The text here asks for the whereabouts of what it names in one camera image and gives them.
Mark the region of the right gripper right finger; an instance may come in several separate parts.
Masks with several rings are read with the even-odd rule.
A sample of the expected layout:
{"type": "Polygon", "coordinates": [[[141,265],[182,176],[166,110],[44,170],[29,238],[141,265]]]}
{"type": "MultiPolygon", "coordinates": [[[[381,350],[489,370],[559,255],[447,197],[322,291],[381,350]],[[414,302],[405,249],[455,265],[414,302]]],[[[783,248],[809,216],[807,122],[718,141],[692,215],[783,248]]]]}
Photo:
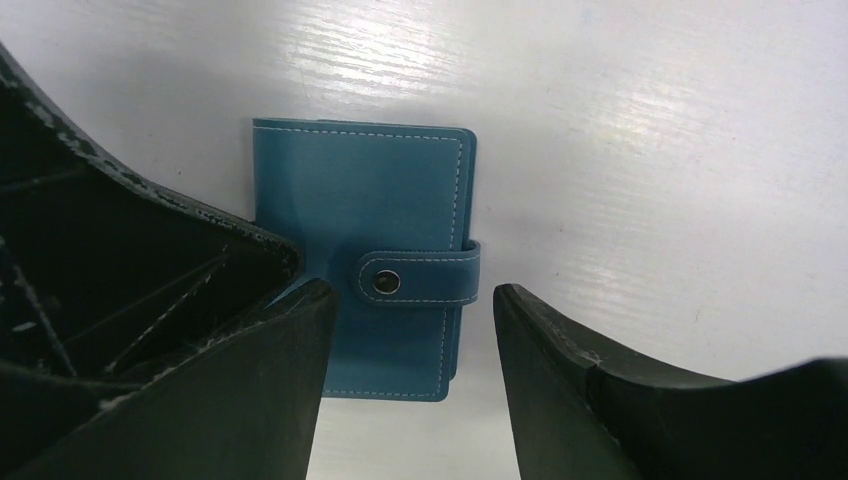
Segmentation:
{"type": "Polygon", "coordinates": [[[493,312],[524,479],[843,479],[847,362],[734,382],[654,359],[517,284],[493,312]]]}

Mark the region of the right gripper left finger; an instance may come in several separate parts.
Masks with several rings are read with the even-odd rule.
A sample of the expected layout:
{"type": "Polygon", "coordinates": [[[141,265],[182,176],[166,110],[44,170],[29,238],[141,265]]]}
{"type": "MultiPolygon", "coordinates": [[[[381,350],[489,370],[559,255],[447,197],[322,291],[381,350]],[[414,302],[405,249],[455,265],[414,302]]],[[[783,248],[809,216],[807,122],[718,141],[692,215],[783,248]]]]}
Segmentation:
{"type": "Polygon", "coordinates": [[[151,182],[1,54],[1,475],[303,479],[338,293],[151,182]]]}

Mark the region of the blue leather card holder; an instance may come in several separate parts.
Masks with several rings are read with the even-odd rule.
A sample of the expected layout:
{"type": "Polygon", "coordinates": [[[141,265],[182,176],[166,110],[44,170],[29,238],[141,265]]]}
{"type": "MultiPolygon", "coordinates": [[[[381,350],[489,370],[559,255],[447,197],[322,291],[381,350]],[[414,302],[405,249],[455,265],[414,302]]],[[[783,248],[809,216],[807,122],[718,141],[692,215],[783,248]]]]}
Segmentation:
{"type": "Polygon", "coordinates": [[[257,118],[255,220],[340,296],[323,393],[438,402],[479,293],[465,128],[257,118]]]}

